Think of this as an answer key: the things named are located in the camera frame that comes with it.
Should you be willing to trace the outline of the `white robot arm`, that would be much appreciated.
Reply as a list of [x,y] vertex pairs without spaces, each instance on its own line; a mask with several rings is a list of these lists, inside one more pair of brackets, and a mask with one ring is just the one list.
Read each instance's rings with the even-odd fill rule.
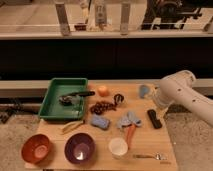
[[177,102],[213,127],[213,100],[192,88],[195,81],[195,75],[189,70],[165,76],[153,93],[153,101],[160,109]]

